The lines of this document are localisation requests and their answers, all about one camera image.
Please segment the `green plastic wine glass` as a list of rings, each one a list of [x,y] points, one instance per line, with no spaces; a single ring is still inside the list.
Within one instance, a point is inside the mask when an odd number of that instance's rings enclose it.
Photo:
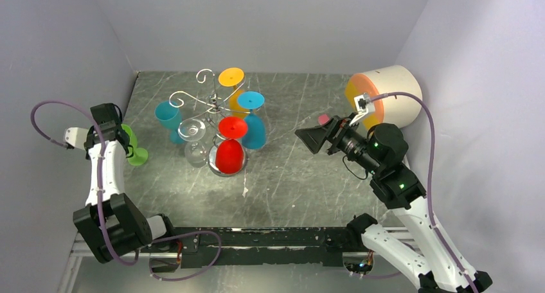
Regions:
[[[145,148],[139,147],[138,139],[130,126],[122,124],[121,127],[129,136],[129,156],[127,157],[127,161],[131,166],[145,164],[148,160],[148,151]]]

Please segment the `clear wine glass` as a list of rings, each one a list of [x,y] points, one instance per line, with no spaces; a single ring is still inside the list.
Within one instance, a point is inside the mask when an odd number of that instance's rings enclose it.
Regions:
[[[180,123],[177,133],[186,142],[184,156],[187,162],[195,168],[201,168],[208,162],[208,148],[202,142],[206,134],[204,122],[190,118]]]

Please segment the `red plastic wine glass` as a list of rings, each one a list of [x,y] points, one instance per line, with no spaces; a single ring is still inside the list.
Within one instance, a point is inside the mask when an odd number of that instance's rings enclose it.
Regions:
[[[242,118],[228,116],[221,119],[218,130],[226,140],[217,148],[215,166],[224,174],[237,173],[244,162],[244,151],[238,140],[246,135],[247,124]]]

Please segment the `orange plastic wine glass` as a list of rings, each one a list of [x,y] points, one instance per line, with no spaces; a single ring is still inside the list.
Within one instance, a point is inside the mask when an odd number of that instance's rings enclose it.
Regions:
[[[244,82],[244,71],[238,67],[231,67],[223,70],[219,75],[219,84],[232,88],[227,98],[229,112],[232,116],[244,119],[247,114],[243,107],[238,104],[238,97],[244,92],[240,85]]]

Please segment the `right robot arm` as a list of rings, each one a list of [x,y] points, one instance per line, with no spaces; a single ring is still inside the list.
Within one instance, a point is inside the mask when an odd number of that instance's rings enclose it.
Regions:
[[[401,130],[379,123],[362,137],[348,118],[334,116],[321,126],[298,129],[295,135],[313,153],[325,142],[329,155],[342,152],[370,174],[375,196],[410,232],[416,252],[392,237],[369,214],[348,223],[347,243],[356,251],[365,247],[383,257],[419,292],[484,292],[492,284],[487,272],[477,271],[455,248],[430,210],[429,194],[418,177],[404,164],[408,150]]]

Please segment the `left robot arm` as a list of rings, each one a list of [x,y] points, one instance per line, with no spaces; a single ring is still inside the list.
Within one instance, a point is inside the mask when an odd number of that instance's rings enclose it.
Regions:
[[[69,148],[85,151],[91,162],[91,185],[85,206],[73,213],[73,222],[92,254],[100,263],[153,243],[160,251],[174,249],[178,234],[167,216],[145,217],[124,191],[123,171],[127,159],[140,150],[133,135],[122,127],[117,105],[103,103],[91,107],[91,116],[100,131],[71,127],[64,141]]]

